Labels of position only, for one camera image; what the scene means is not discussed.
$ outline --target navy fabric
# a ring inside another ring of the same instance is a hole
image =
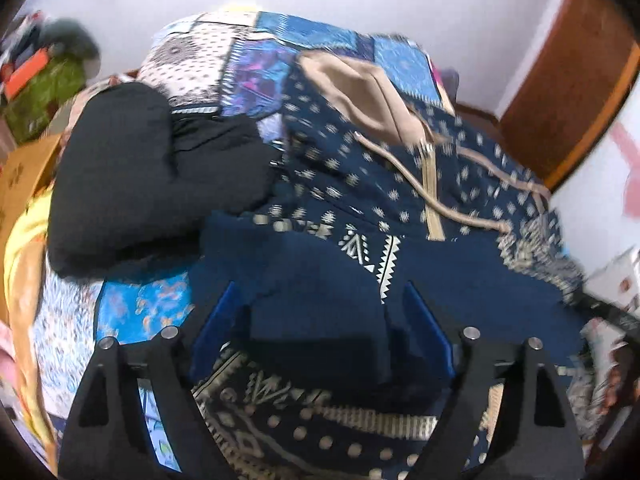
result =
[[[213,277],[233,281],[250,307],[248,340],[260,360],[308,387],[360,395],[390,379],[386,323],[373,275],[320,238],[273,233],[214,213],[190,272],[193,301]]]
[[[409,280],[421,282],[460,323],[513,342],[538,336],[556,364],[572,364],[571,355],[581,348],[582,319],[562,300],[580,283],[580,272],[562,254],[555,214],[539,215],[530,194],[459,156],[457,149],[474,147],[503,171],[536,182],[527,170],[481,132],[423,105],[418,109],[423,118],[451,139],[434,147],[439,200],[459,212],[514,227],[512,234],[501,235],[441,217],[447,240],[433,242],[427,240],[422,198],[388,161],[353,139],[353,125],[297,66],[283,98],[290,157],[275,197],[258,211],[257,227],[264,227],[260,224],[267,218],[281,230],[289,225],[283,224],[287,219],[292,229],[316,237],[320,233],[375,276],[390,324],[395,384],[411,390],[428,369],[402,309],[402,290]],[[384,147],[422,180],[417,153],[403,146]]]
[[[331,390],[303,388],[260,361],[229,346],[194,389],[213,437],[245,478],[256,478],[256,470],[285,470],[288,478],[404,478],[442,411],[443,401],[414,416],[340,405]],[[479,430],[468,466],[478,465],[487,445]]]

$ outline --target blue floral fabric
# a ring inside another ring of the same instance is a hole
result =
[[[94,309],[102,282],[61,278],[46,258],[40,309],[33,322],[46,410],[67,418],[94,352]]]
[[[376,37],[374,61],[389,79],[406,94],[427,102],[440,102],[440,94],[431,77],[427,57],[417,47],[391,38]]]
[[[356,33],[298,16],[261,12],[255,29],[271,32],[281,40],[303,48],[343,47],[356,50]]]
[[[151,390],[139,388],[139,391],[142,411],[145,414],[146,429],[151,437],[151,444],[154,446],[158,462],[175,471],[180,471],[180,466],[178,466],[174,452],[169,444],[169,439],[164,431],[164,426],[160,420],[160,413],[156,405],[156,396]]]
[[[180,326],[192,309],[186,272],[145,285],[106,282],[98,300],[96,339],[146,341],[165,326]]]
[[[269,115],[280,109],[282,82],[296,54],[275,40],[239,42],[231,53],[232,91],[223,97],[224,116]]]

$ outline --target folded clothes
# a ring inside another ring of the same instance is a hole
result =
[[[61,276],[140,280],[197,252],[212,210],[267,200],[278,152],[246,116],[172,120],[145,84],[109,88],[86,105],[60,162],[49,259]]]

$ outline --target zipper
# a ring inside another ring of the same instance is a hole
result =
[[[402,176],[407,180],[409,184],[416,190],[416,192],[424,199],[424,201],[429,204],[435,211],[437,211],[440,215],[446,216],[455,222],[459,222],[464,225],[468,225],[469,227],[480,227],[483,229],[495,229],[501,233],[510,233],[512,226],[505,222],[504,220],[489,220],[485,218],[477,218],[471,215],[465,215],[459,213],[457,211],[453,211],[453,209],[448,208],[444,204],[438,202],[427,193],[427,190],[424,189],[420,181],[414,177],[414,175],[407,168],[404,167],[402,162],[400,162],[393,153],[388,152],[381,146],[377,145],[375,142],[371,142],[367,137],[365,137],[360,132],[353,133],[353,139],[359,142],[362,146],[367,148],[368,150],[377,153],[382,156],[389,162],[391,162],[396,169],[402,174]]]
[[[438,199],[438,169],[436,167],[436,153],[433,149],[433,144],[421,140],[420,145],[420,158],[422,159],[422,186],[427,190],[434,199]],[[424,203],[424,214],[427,218],[427,228],[429,230],[427,234],[427,240],[436,240],[443,242],[445,240],[444,230],[442,229],[442,222],[440,221],[440,215],[437,211]]]

